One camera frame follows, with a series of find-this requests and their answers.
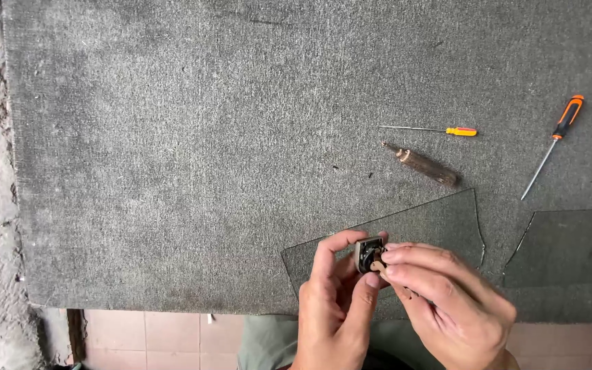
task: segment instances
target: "screwdriver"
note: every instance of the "screwdriver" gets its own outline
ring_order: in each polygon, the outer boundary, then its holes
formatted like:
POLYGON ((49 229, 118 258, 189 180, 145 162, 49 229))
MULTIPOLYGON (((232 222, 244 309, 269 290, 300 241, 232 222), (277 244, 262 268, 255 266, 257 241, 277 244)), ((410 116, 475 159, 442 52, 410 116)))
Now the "screwdriver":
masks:
POLYGON ((580 112, 580 108, 581 108, 582 104, 583 104, 583 96, 575 95, 570 99, 570 101, 568 102, 568 105, 566 105, 566 110, 563 112, 561 119, 558 120, 558 122, 556 123, 556 130, 554 130, 554 132, 552 133, 552 139, 554 139, 554 141, 552 141, 552 145, 549 147, 549 149, 547 149, 547 153, 543 157, 541 164, 538 165, 538 168, 536 169, 536 173, 533 174, 533 178, 531 179, 531 181, 529 181, 529 185, 527 185, 527 189, 524 189, 524 193, 522 194, 522 198, 520 198, 520 200, 524 199, 524 197, 527 196, 529 189, 531 189, 531 185, 533 185, 533 182, 536 181, 536 178, 538 177, 538 173, 541 172, 541 169, 543 168, 545 161, 547 161, 547 157, 549 157, 549 154, 552 153, 552 149, 554 149, 556 142, 558 140, 563 139, 563 137, 568 133, 568 130, 570 129, 570 125, 572 124, 573 121, 575 121, 575 117, 577 117, 577 113, 580 112))
POLYGON ((465 127, 449 127, 446 130, 442 130, 441 128, 423 128, 423 127, 404 127, 404 126, 384 126, 379 125, 380 128, 404 128, 407 130, 427 130, 427 131, 442 131, 447 132, 448 134, 457 135, 457 136, 475 136, 476 130, 473 128, 465 128, 465 127))

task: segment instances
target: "wooden handle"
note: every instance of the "wooden handle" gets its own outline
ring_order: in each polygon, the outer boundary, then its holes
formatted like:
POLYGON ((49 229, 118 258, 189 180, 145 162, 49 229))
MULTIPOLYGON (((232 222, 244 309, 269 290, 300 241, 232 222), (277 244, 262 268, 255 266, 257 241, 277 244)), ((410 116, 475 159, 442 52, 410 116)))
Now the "wooden handle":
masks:
POLYGON ((439 183, 446 186, 454 187, 456 185, 456 181, 458 181, 456 173, 446 169, 436 162, 433 162, 425 156, 415 153, 411 149, 399 150, 397 152, 397 158, 399 158, 401 163, 407 165, 417 172, 429 176, 433 180, 438 181, 439 183))

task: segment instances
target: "metal rod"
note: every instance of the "metal rod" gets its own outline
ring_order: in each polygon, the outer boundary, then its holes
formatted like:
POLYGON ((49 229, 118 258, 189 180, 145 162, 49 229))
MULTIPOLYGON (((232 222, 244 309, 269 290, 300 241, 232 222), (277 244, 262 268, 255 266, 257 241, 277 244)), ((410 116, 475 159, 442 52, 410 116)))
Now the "metal rod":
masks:
POLYGON ((406 127, 406 126, 385 126, 385 125, 378 125, 380 128, 406 128, 408 130, 426 130, 426 131, 442 131, 446 132, 447 130, 440 130, 438 128, 422 128, 422 127, 406 127))
POLYGON ((556 145, 557 141, 558 141, 558 139, 554 139, 554 141, 552 141, 552 145, 549 147, 549 149, 547 149, 547 153, 543 157, 541 164, 538 165, 538 168, 536 169, 536 173, 533 174, 533 179, 531 179, 531 181, 529 181, 529 185, 527 185, 527 189, 524 189, 524 194, 522 194, 522 198, 520 198, 520 200, 523 200, 524 197, 527 196, 529 189, 531 189, 531 185, 533 185, 533 182, 536 181, 538 174, 541 172, 541 169, 543 169, 543 165, 545 164, 545 161, 547 161, 547 157, 549 157, 549 154, 552 153, 552 149, 554 149, 554 146, 556 145))

